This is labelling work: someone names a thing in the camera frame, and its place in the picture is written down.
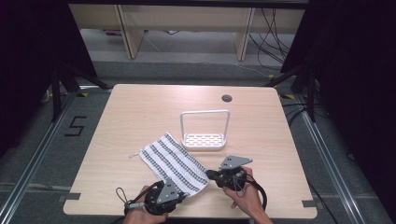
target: human hand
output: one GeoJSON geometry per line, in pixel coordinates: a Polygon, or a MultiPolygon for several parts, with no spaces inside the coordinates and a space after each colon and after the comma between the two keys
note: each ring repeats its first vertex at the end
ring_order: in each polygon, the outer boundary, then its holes
{"type": "MultiPolygon", "coordinates": [[[[144,186],[140,192],[143,190],[147,189],[149,186],[144,186]]],[[[137,200],[137,203],[143,203],[145,201],[146,194],[144,194],[139,200],[137,200]]],[[[128,212],[126,215],[123,224],[157,224],[157,223],[162,223],[165,222],[165,220],[168,218],[168,214],[164,213],[161,216],[154,216],[150,214],[146,208],[139,207],[139,208],[134,208],[128,212]]]]}
{"type": "MultiPolygon", "coordinates": [[[[242,166],[242,169],[247,173],[247,180],[254,181],[253,171],[245,166],[242,166]]],[[[255,223],[273,223],[262,208],[259,192],[253,185],[246,182],[241,191],[234,191],[227,187],[223,187],[222,189],[227,196],[233,199],[233,203],[231,204],[232,209],[238,206],[244,213],[252,217],[255,223]]]]}

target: round hole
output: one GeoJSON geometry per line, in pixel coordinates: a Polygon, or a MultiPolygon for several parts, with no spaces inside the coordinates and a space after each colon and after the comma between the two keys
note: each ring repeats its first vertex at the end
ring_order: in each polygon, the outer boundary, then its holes
{"type": "Polygon", "coordinates": [[[223,100],[226,103],[231,102],[232,99],[233,99],[233,97],[231,95],[225,94],[225,95],[221,96],[221,100],[223,100]]]}

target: gray carpet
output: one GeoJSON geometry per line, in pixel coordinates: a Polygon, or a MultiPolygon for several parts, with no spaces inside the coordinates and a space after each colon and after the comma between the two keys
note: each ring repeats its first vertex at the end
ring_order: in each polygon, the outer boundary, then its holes
{"type": "MultiPolygon", "coordinates": [[[[190,64],[190,63],[94,63],[99,78],[107,84],[118,83],[152,83],[152,84],[185,84],[185,85],[227,85],[227,86],[261,86],[268,82],[268,75],[276,73],[274,70],[260,66],[241,68],[231,64],[190,64]]],[[[81,85],[90,84],[79,79],[81,85]]],[[[290,93],[292,78],[276,89],[280,94],[290,93]]],[[[109,93],[89,92],[87,97],[77,97],[56,133],[46,158],[42,161],[32,184],[41,187],[29,188],[24,195],[11,223],[111,223],[116,217],[88,217],[68,216],[63,212],[63,203],[59,201],[67,193],[76,177],[77,171],[98,120],[105,108],[109,93]],[[76,125],[84,126],[80,136],[65,136],[76,133],[78,130],[69,128],[75,116],[84,116],[78,119],[76,125]],[[47,190],[45,186],[61,186],[65,189],[47,190]]],[[[295,104],[293,99],[282,99],[283,105],[295,104]]],[[[288,114],[296,105],[285,106],[288,114]]],[[[357,164],[346,157],[347,148],[339,136],[331,119],[327,117],[323,106],[317,106],[317,125],[326,144],[340,168],[343,177],[368,223],[391,223],[380,201],[361,173],[357,164]]],[[[41,137],[50,125],[51,103],[47,103],[37,111],[35,119],[26,128],[18,146],[11,148],[5,157],[0,160],[0,202],[3,202],[9,193],[5,183],[15,183],[30,157],[38,146],[41,137]]],[[[297,117],[290,126],[290,130],[300,155],[307,179],[322,196],[325,203],[334,213],[339,223],[350,223],[347,212],[339,199],[337,192],[329,178],[312,137],[304,124],[303,118],[297,117]]],[[[275,223],[334,223],[329,212],[318,204],[318,216],[312,220],[276,219],[275,223]]],[[[218,219],[175,219],[169,218],[166,223],[248,223],[246,220],[218,220],[218,219]]]]}

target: white wire basket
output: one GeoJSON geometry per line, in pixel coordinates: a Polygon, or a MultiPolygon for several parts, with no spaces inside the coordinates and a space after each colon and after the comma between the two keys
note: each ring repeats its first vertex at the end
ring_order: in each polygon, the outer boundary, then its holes
{"type": "Polygon", "coordinates": [[[181,125],[181,143],[187,150],[200,150],[200,151],[217,151],[224,148],[227,142],[227,129],[230,121],[229,110],[199,110],[199,111],[185,111],[180,114],[181,125]],[[184,116],[185,115],[198,115],[210,113],[226,113],[227,119],[225,120],[225,128],[223,133],[185,133],[184,132],[184,116]]]}

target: striped cloth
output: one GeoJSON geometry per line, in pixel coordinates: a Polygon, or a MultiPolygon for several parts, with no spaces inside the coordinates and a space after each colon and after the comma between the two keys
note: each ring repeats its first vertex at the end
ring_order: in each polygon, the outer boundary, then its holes
{"type": "Polygon", "coordinates": [[[177,190],[189,194],[188,197],[209,183],[205,167],[178,144],[170,133],[142,148],[139,156],[159,179],[164,182],[172,179],[177,190]]]}

